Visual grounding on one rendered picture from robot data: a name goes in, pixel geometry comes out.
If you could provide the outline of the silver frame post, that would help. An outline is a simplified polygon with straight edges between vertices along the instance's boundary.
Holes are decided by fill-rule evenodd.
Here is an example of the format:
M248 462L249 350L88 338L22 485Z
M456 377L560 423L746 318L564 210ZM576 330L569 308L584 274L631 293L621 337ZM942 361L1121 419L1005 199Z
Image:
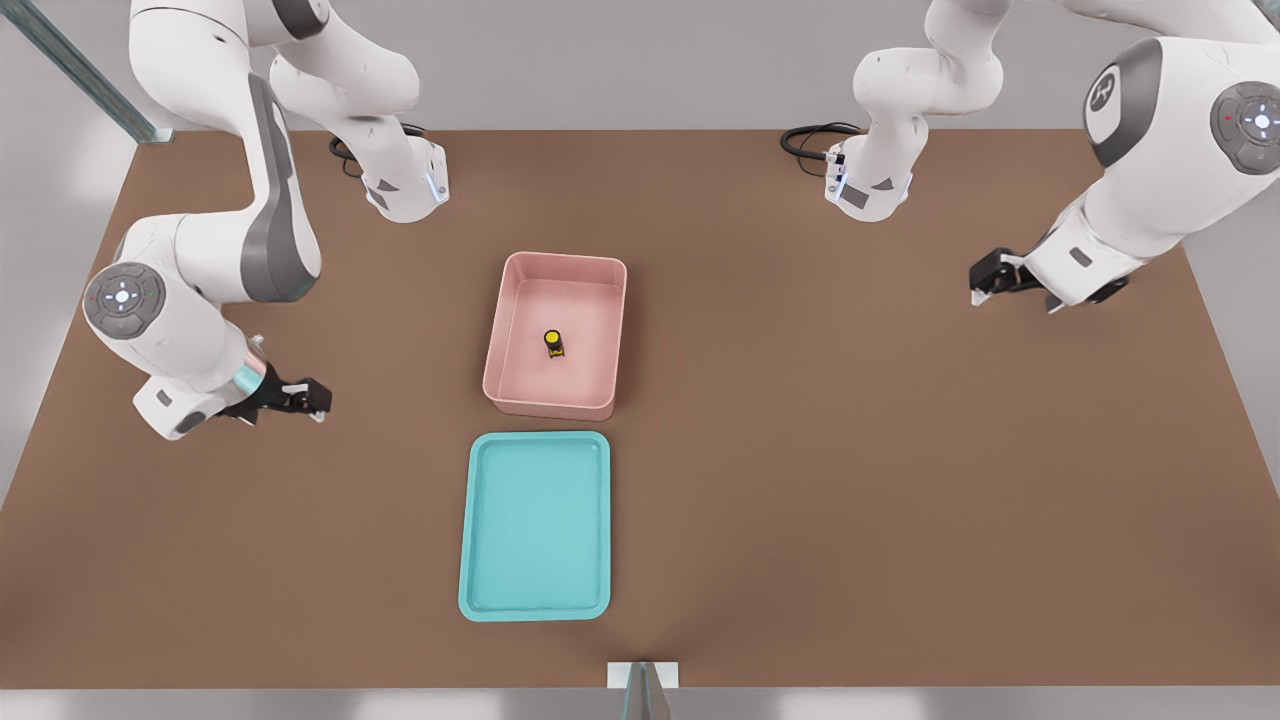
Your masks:
M666 691L678 688L677 662L608 662L605 685L622 689L620 720L672 720Z
M133 141L142 145L170 143L174 140L174 129L154 126L32 0L0 0L0 15L4 15Z

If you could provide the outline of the pale blue-green tray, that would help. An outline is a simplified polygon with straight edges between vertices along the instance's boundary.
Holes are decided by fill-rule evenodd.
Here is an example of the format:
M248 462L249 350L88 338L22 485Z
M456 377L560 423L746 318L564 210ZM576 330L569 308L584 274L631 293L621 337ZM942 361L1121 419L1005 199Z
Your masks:
M585 621L611 602L611 446L594 430L486 433L468 456L460 611Z

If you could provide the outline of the pink plastic box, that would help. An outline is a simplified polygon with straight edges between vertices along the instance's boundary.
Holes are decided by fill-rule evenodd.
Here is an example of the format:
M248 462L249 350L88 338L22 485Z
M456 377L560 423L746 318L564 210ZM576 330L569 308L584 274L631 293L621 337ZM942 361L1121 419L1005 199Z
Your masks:
M614 411L626 265L613 258L507 258L483 374L509 415L604 421Z

